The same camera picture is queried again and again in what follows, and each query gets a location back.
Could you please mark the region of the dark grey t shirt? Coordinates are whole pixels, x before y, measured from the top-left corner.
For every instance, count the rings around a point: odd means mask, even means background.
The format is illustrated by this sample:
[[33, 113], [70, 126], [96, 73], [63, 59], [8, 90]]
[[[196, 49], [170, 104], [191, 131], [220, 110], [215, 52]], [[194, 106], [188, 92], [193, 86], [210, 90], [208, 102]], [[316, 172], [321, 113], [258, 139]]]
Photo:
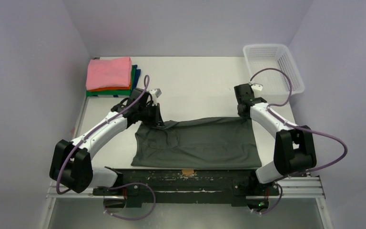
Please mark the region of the dark grey t shirt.
[[207, 117], [140, 125], [131, 165], [155, 168], [249, 169], [262, 165], [251, 120]]

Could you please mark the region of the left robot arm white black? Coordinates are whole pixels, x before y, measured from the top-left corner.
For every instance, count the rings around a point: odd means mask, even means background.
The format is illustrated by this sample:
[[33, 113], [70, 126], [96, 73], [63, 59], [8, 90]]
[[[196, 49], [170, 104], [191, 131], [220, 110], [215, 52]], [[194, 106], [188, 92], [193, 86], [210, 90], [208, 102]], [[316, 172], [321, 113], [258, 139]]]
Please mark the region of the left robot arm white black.
[[123, 182], [110, 168], [94, 168], [92, 159], [111, 139], [136, 122], [150, 127], [164, 126], [157, 98], [160, 89], [146, 91], [135, 88], [130, 97], [124, 98], [85, 134], [71, 140], [59, 141], [53, 153], [49, 177], [55, 180], [58, 194], [60, 185], [81, 193], [89, 187], [104, 187], [111, 195], [118, 195]]

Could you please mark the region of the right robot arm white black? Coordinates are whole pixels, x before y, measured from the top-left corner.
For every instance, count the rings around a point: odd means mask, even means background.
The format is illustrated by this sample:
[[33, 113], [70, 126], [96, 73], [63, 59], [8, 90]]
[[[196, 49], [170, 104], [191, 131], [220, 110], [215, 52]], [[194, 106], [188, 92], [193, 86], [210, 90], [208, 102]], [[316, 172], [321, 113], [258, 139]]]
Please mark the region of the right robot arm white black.
[[248, 182], [252, 193], [260, 194], [267, 183], [316, 166], [314, 140], [308, 126], [302, 126], [306, 131], [299, 130], [272, 110], [265, 99], [256, 97], [249, 84], [235, 86], [234, 93], [238, 115], [260, 124], [275, 140], [273, 161], [258, 168], [256, 177]]

